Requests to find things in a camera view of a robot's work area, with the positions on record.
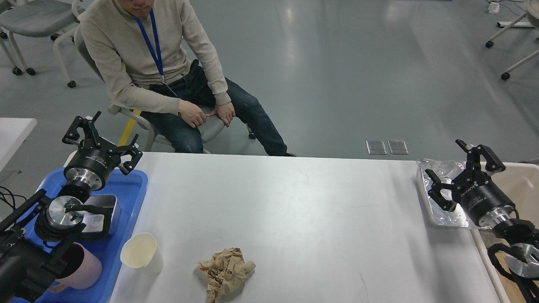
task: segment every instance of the white table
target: white table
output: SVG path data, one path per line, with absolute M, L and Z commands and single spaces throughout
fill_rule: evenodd
M 470 232 L 430 226 L 414 161 L 145 153 L 134 234 L 165 267 L 122 266 L 110 302 L 205 302 L 196 262 L 239 247 L 257 268 L 224 302 L 498 302 Z
M 13 157 L 37 121 L 33 118 L 0 118 L 0 170 Z

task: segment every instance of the man's hand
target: man's hand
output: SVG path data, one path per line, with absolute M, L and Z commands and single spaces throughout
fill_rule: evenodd
M 221 119 L 227 127 L 230 126 L 232 119 L 234 119 L 236 116 L 232 102 L 228 102 L 227 104 L 223 105 L 215 105 L 215 108 L 211 111 L 211 113 L 207 114 L 206 117 L 211 117 L 215 114 L 217 114 L 219 119 Z
M 189 124 L 192 128 L 196 128 L 206 122 L 206 115 L 204 115 L 202 109 L 189 101 L 179 101 L 178 113 L 182 117 L 183 121 Z

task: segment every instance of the beige sweater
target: beige sweater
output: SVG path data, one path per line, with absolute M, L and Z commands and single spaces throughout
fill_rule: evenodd
M 182 38 L 201 62 L 217 104 L 230 102 L 217 52 L 198 21 L 189 0 L 155 0 L 154 15 L 165 82 L 189 72 L 191 62 Z M 79 16 L 86 47 L 107 84 L 112 103 L 154 113 L 178 114 L 179 100 L 148 90 L 161 76 L 134 17 L 116 0 L 95 0 Z M 150 17 L 142 20 L 155 50 Z

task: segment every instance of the man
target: man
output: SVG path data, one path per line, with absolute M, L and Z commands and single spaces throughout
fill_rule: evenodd
M 268 155 L 293 156 L 258 100 L 223 76 L 188 0 L 95 0 L 79 19 L 113 103 L 142 110 L 176 152 L 202 153 L 197 127 L 206 117 L 228 127 L 237 115 Z M 188 60 L 182 38 L 198 60 Z

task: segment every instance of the robotic arm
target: robotic arm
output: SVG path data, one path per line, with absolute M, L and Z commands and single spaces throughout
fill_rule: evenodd
M 477 226 L 489 226 L 496 237 L 505 239 L 510 246 L 494 244 L 488 249 L 490 261 L 501 275 L 517 283 L 527 303 L 538 302 L 539 289 L 533 280 L 539 280 L 539 231 L 532 222 L 518 217 L 515 204 L 492 182 L 490 176 L 505 170 L 505 165 L 487 146 L 467 145 L 456 140 L 467 153 L 466 167 L 451 184 L 442 183 L 430 169 L 425 170 L 432 180 L 429 196 L 443 210 L 454 211 L 459 203 Z M 480 157 L 486 160 L 486 171 L 481 171 Z M 451 192 L 451 200 L 441 195 L 441 190 Z M 511 218 L 515 212 L 517 218 Z M 506 253 L 509 271 L 500 265 L 495 254 Z
M 63 143 L 76 145 L 78 150 L 64 170 L 67 182 L 56 198 L 48 198 L 45 190 L 39 190 L 0 223 L 1 303 L 13 297 L 34 302 L 47 290 L 66 266 L 61 256 L 77 238 L 84 237 L 85 213 L 105 216 L 101 233 L 87 238 L 99 239 L 108 234 L 111 209 L 84 203 L 92 191 L 105 186 L 115 167 L 124 175 L 129 174 L 142 152 L 135 146 L 137 135 L 130 145 L 122 147 L 100 137 L 94 127 L 100 114 L 97 112 L 90 119 L 75 117 L 62 139 Z M 83 130 L 83 138 L 78 133 L 79 128 Z M 125 155 L 131 158 L 122 163 L 121 157 Z M 44 245 L 51 248 L 50 252 L 24 237 L 23 228 L 36 216 L 34 230 Z M 47 242 L 57 244 L 49 246 Z

